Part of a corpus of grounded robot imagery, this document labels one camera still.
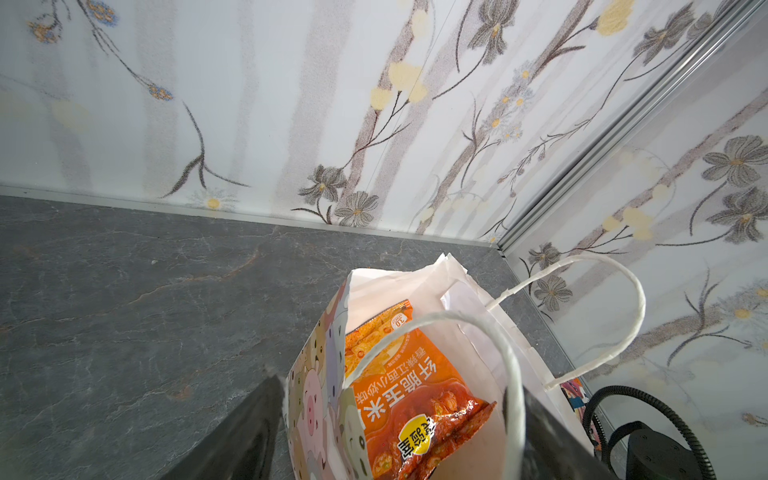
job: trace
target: white paper bag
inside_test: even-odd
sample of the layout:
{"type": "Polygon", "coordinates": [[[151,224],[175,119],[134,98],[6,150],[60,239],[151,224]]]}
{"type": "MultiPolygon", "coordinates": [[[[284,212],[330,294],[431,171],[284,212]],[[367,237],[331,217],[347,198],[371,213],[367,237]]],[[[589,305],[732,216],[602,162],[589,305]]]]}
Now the white paper bag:
{"type": "MultiPolygon", "coordinates": [[[[594,257],[570,257],[561,263],[591,258],[594,257]]],[[[637,334],[644,315],[642,289],[637,278],[614,260],[594,259],[615,264],[636,283],[640,308],[638,320],[623,342],[628,344],[637,334]]],[[[501,327],[499,334],[505,335],[506,332],[511,339],[525,388],[591,452],[592,445],[578,417],[560,389],[552,388],[557,382],[553,382],[554,377],[544,361],[500,307],[485,308],[485,305],[498,303],[499,300],[494,301],[449,254],[441,255],[434,264],[415,272],[353,270],[331,299],[286,379],[283,415],[297,479],[372,479],[367,447],[365,442],[358,441],[363,438],[364,432],[354,392],[343,389],[345,335],[406,299],[413,306],[414,320],[430,313],[451,310],[498,324],[501,327]]],[[[424,326],[421,330],[448,358],[473,395],[488,402],[502,403],[510,377],[494,343],[479,328],[440,322],[424,326]]],[[[618,351],[613,348],[604,356],[615,356],[618,351]]],[[[588,364],[581,369],[586,367],[594,368],[588,364]]],[[[501,478],[504,468],[502,460],[508,453],[505,449],[507,439],[501,409],[497,408],[474,437],[441,463],[432,478],[501,478]]]]}

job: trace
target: snack bag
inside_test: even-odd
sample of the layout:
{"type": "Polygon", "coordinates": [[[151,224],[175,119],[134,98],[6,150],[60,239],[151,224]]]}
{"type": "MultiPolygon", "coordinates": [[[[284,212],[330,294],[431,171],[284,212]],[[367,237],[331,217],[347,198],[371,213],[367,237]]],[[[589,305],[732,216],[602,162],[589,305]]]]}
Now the snack bag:
{"type": "MultiPolygon", "coordinates": [[[[412,318],[405,300],[348,333],[345,376],[381,338],[412,318]]],[[[391,343],[352,388],[376,480],[426,480],[485,424],[496,405],[475,398],[418,329],[391,343]]]]}

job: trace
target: black cable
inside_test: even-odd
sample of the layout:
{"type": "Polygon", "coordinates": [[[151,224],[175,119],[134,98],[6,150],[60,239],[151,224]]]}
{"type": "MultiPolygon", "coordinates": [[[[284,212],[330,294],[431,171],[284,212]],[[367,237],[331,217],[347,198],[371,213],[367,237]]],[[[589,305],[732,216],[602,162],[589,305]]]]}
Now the black cable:
{"type": "Polygon", "coordinates": [[[584,410],[584,417],[581,420],[581,426],[584,427],[584,431],[587,434],[589,434],[589,423],[590,419],[594,417],[594,411],[597,409],[598,405],[603,401],[603,399],[612,395],[630,396],[632,398],[646,402],[648,405],[663,413],[664,416],[666,416],[674,424],[674,426],[687,442],[690,450],[694,453],[696,462],[699,465],[699,470],[701,471],[701,478],[703,480],[717,480],[714,468],[712,468],[712,462],[710,462],[709,457],[707,457],[707,453],[704,451],[704,447],[701,446],[701,442],[699,442],[699,439],[697,439],[694,433],[688,428],[688,425],[686,425],[683,419],[681,419],[673,409],[667,406],[667,404],[652,396],[651,394],[643,392],[642,390],[633,389],[632,387],[622,385],[606,386],[599,389],[587,403],[587,408],[584,410]]]}
{"type": "MultiPolygon", "coordinates": [[[[600,448],[604,449],[605,448],[605,431],[603,430],[603,424],[600,423],[600,420],[598,420],[597,415],[592,416],[592,422],[594,423],[594,430],[598,433],[598,439],[600,439],[600,448]]],[[[587,424],[587,436],[589,436],[589,424],[587,424]]]]}

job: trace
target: marble surface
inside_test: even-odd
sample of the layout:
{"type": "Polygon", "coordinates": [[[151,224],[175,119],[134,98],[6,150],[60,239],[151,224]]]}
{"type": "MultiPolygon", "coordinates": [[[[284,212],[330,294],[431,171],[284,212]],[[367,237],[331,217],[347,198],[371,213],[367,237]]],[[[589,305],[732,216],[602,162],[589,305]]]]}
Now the marble surface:
{"type": "MultiPolygon", "coordinates": [[[[156,478],[271,373],[347,273],[452,253],[491,295],[496,250],[0,197],[0,477],[156,478]]],[[[524,297],[502,306],[569,368],[524,297]]],[[[284,432],[272,478],[291,479],[284,432]]]]}

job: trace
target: gray flower print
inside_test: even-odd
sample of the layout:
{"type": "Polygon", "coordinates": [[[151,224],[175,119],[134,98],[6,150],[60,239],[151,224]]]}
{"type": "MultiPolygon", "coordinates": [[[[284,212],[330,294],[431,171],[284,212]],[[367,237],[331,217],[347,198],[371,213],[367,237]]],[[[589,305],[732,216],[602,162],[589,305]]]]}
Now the gray flower print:
{"type": "Polygon", "coordinates": [[[712,14],[709,12],[704,12],[696,22],[688,28],[688,35],[686,35],[686,38],[688,40],[694,40],[696,38],[699,38],[701,34],[703,34],[709,27],[712,25],[712,14]]]}
{"type": "Polygon", "coordinates": [[[707,221],[716,225],[730,225],[726,242],[738,244],[763,239],[763,234],[755,224],[758,220],[768,219],[768,194],[752,187],[744,192],[726,195],[723,204],[727,210],[714,214],[707,221]]]}
{"type": "Polygon", "coordinates": [[[749,164],[768,164],[768,146],[763,145],[763,139],[757,135],[731,138],[723,152],[704,155],[704,161],[714,165],[701,174],[704,179],[719,180],[727,175],[732,185],[746,187],[760,178],[760,174],[749,164]]]}
{"type": "Polygon", "coordinates": [[[315,172],[309,176],[314,183],[312,187],[300,188],[299,195],[304,197],[308,204],[314,204],[318,199],[325,198],[332,202],[339,201],[339,192],[337,189],[346,185],[346,177],[340,168],[318,165],[315,172]]]}
{"type": "Polygon", "coordinates": [[[715,10],[715,18],[719,18],[723,13],[725,13],[728,8],[730,8],[731,5],[736,3],[737,0],[723,0],[720,2],[720,4],[717,6],[717,10],[715,10]]]}
{"type": "Polygon", "coordinates": [[[523,136],[523,124],[519,121],[502,121],[498,127],[498,142],[505,144],[508,141],[515,143],[523,136]]]}
{"type": "Polygon", "coordinates": [[[645,32],[643,41],[637,44],[634,48],[635,56],[640,55],[643,52],[645,59],[643,65],[648,65],[651,60],[659,54],[662,48],[672,48],[680,40],[685,33],[685,29],[688,25],[694,23],[694,14],[690,10],[693,2],[685,5],[679,11],[670,15],[667,20],[667,24],[661,30],[657,30],[651,27],[645,32]]]}
{"type": "Polygon", "coordinates": [[[531,268],[533,268],[534,263],[538,263],[538,267],[543,270],[560,260],[560,252],[552,246],[552,242],[543,243],[538,247],[541,250],[530,249],[528,251],[528,261],[531,262],[531,268]]]}
{"type": "Polygon", "coordinates": [[[483,47],[486,49],[483,63],[490,64],[507,48],[502,34],[504,27],[515,23],[515,10],[518,9],[518,0],[485,0],[480,5],[480,19],[483,25],[472,40],[470,48],[483,47]]]}
{"type": "Polygon", "coordinates": [[[541,300],[550,312],[557,312],[560,309],[560,302],[569,301],[574,294],[565,288],[565,280],[555,275],[536,280],[536,287],[533,295],[541,300]]]}
{"type": "Polygon", "coordinates": [[[768,427],[768,419],[749,412],[742,414],[741,419],[753,427],[768,427]]]}
{"type": "Polygon", "coordinates": [[[344,207],[336,208],[334,214],[341,217],[339,224],[343,227],[367,227],[373,221],[373,215],[368,212],[375,210],[378,204],[378,195],[355,192],[346,198],[344,207]]]}

